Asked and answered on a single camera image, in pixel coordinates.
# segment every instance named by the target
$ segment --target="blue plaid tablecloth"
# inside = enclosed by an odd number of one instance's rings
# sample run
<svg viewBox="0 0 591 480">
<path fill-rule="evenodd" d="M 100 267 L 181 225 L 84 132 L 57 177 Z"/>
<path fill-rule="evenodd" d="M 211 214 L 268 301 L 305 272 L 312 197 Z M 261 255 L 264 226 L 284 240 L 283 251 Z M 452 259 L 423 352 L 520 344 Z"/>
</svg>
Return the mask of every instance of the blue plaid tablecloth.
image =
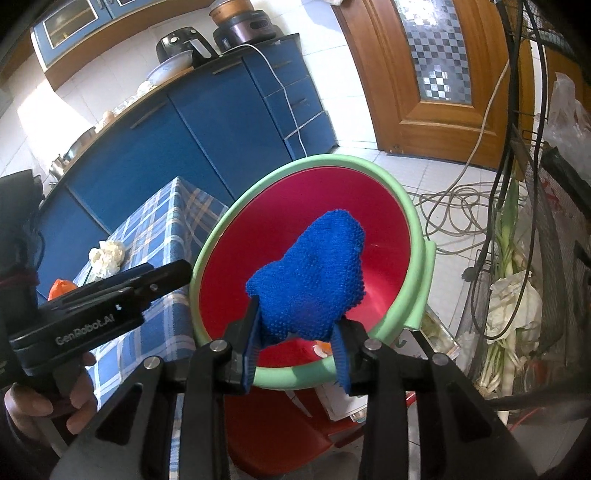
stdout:
<svg viewBox="0 0 591 480">
<path fill-rule="evenodd" d="M 211 195 L 176 177 L 109 237 L 125 244 L 121 270 L 145 262 L 160 267 L 182 258 L 193 264 L 227 209 Z M 74 283 L 82 285 L 89 273 L 90 263 Z M 89 374 L 99 408 L 144 358 L 158 355 L 171 361 L 195 350 L 188 286 L 153 302 L 144 318 L 139 328 L 93 351 L 97 363 L 89 368 Z"/>
</svg>

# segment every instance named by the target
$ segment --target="screw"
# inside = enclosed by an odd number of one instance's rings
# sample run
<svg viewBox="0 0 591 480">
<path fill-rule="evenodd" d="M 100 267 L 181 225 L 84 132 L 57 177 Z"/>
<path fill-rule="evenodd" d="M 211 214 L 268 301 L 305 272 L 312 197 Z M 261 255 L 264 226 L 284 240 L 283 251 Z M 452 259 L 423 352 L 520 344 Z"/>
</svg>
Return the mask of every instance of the screw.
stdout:
<svg viewBox="0 0 591 480">
<path fill-rule="evenodd" d="M 443 353 L 435 353 L 431 357 L 431 360 L 433 361 L 433 363 L 435 365 L 439 365 L 440 367 L 443 367 L 444 365 L 447 365 L 447 363 L 449 362 L 449 357 Z"/>
<path fill-rule="evenodd" d="M 225 340 L 214 340 L 210 343 L 209 348 L 214 352 L 223 352 L 226 348 L 228 348 L 228 342 Z"/>
<path fill-rule="evenodd" d="M 146 367 L 148 370 L 156 368 L 157 366 L 159 366 L 159 364 L 160 358 L 158 358 L 157 356 L 150 356 L 146 360 L 144 360 L 144 367 Z"/>
<path fill-rule="evenodd" d="M 377 338 L 368 338 L 366 341 L 364 341 L 363 345 L 370 352 L 375 352 L 382 347 L 382 342 L 380 342 Z"/>
</svg>

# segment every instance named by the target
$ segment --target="checkered glass pattern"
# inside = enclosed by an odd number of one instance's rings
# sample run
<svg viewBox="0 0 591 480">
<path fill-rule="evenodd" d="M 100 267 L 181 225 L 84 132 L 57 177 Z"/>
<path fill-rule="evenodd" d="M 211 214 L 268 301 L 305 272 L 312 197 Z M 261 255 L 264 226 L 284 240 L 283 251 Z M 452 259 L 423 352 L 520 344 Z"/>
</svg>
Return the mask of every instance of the checkered glass pattern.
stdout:
<svg viewBox="0 0 591 480">
<path fill-rule="evenodd" d="M 392 0 L 400 13 L 422 100 L 472 104 L 466 44 L 452 0 Z"/>
</svg>

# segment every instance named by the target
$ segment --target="orange bag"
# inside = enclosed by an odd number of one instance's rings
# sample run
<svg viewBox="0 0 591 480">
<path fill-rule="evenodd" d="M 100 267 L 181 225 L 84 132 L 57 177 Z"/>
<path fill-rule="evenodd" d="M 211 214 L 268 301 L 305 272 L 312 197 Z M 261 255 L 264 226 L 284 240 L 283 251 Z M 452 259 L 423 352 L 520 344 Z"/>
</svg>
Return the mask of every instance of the orange bag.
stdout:
<svg viewBox="0 0 591 480">
<path fill-rule="evenodd" d="M 56 297 L 59 297 L 64 293 L 71 292 L 72 290 L 75 290 L 77 288 L 78 286 L 74 282 L 71 282 L 70 280 L 61 280 L 58 278 L 53 284 L 51 290 L 49 291 L 49 296 L 47 297 L 47 300 L 53 300 Z"/>
</svg>

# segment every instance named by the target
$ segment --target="white power cord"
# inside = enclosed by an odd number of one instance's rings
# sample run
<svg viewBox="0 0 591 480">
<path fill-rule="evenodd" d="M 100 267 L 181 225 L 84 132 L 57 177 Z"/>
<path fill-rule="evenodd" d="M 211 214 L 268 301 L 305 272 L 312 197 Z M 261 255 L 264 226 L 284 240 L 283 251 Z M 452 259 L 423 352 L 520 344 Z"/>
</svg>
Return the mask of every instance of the white power cord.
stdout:
<svg viewBox="0 0 591 480">
<path fill-rule="evenodd" d="M 484 117 L 482 119 L 482 125 L 480 126 L 480 133 L 478 135 L 478 140 L 476 140 L 476 144 L 470 153 L 466 163 L 464 164 L 464 168 L 457 176 L 457 178 L 451 183 L 451 185 L 442 192 L 437 193 L 423 193 L 423 194 L 414 194 L 419 198 L 419 202 L 415 204 L 415 207 L 420 207 L 421 213 L 426 219 L 425 223 L 425 236 L 429 237 L 436 232 L 442 232 L 449 236 L 461 237 L 466 235 L 479 235 L 481 233 L 486 233 L 486 225 L 482 226 L 478 223 L 478 217 L 474 213 L 473 208 L 478 208 L 479 206 L 488 206 L 488 196 L 490 195 L 490 189 L 488 192 L 481 191 L 476 187 L 482 187 L 484 185 L 492 185 L 492 182 L 478 182 L 478 183 L 468 183 L 463 185 L 457 185 L 459 181 L 462 179 L 466 170 L 470 166 L 474 155 L 476 154 L 478 147 L 480 147 L 480 142 L 482 141 L 482 136 L 484 135 L 484 130 L 486 127 L 486 120 L 488 119 L 488 115 L 491 111 L 491 106 L 493 101 L 495 100 L 496 94 L 501 86 L 501 82 L 505 77 L 507 70 L 509 69 L 509 60 L 505 64 L 505 68 L 501 72 L 499 79 L 496 82 L 495 88 L 492 91 L 491 98 L 488 100 L 488 105 L 486 106 L 486 110 L 484 112 Z M 431 221 L 431 217 L 433 213 L 440 206 L 444 200 L 447 199 L 445 214 L 443 215 L 443 219 L 440 223 L 434 223 Z M 433 207 L 429 211 L 428 214 L 425 212 L 424 204 L 425 203 L 434 203 Z M 453 209 L 460 209 L 464 213 L 465 217 L 468 219 L 468 226 L 465 228 L 458 227 L 452 220 L 452 210 Z M 453 230 L 444 229 L 443 225 L 445 224 L 446 220 L 449 218 L 450 224 Z M 455 255 L 459 254 L 468 250 L 471 250 L 474 247 L 478 247 L 482 245 L 484 241 L 478 242 L 477 244 L 471 245 L 466 248 L 462 248 L 461 250 L 457 251 L 449 251 L 445 250 L 444 248 L 437 247 L 437 252 L 444 254 L 444 255 Z"/>
<path fill-rule="evenodd" d="M 293 121 L 294 121 L 295 131 L 297 133 L 298 140 L 300 141 L 301 149 L 304 151 L 304 156 L 307 157 L 308 156 L 308 152 L 306 151 L 306 148 L 304 146 L 304 142 L 302 142 L 302 140 L 301 140 L 301 134 L 300 134 L 300 128 L 301 127 L 297 124 L 296 116 L 294 115 L 294 111 L 293 111 L 293 109 L 291 108 L 291 105 L 290 105 L 290 100 L 289 100 L 289 98 L 287 96 L 287 90 L 285 89 L 285 86 L 283 85 L 283 83 L 281 83 L 281 80 L 279 79 L 279 77 L 275 73 L 275 70 L 273 70 L 273 67 L 271 66 L 271 63 L 269 62 L 269 59 L 267 57 L 265 57 L 265 54 L 263 52 L 261 52 L 254 45 L 250 45 L 249 43 L 243 43 L 242 45 L 238 45 L 237 47 L 232 47 L 229 50 L 226 50 L 223 54 L 220 55 L 220 57 L 223 57 L 223 56 L 227 55 L 232 50 L 236 50 L 237 48 L 242 48 L 242 47 L 250 47 L 253 50 L 255 50 L 256 52 L 258 52 L 258 54 L 263 58 L 263 60 L 265 60 L 267 66 L 269 67 L 269 70 L 271 71 L 271 73 L 275 77 L 275 80 L 277 80 L 277 83 L 279 84 L 279 86 L 283 90 L 283 95 L 285 96 L 285 101 L 287 102 L 287 107 L 289 108 L 290 113 L 291 113 L 291 117 L 293 118 Z"/>
</svg>

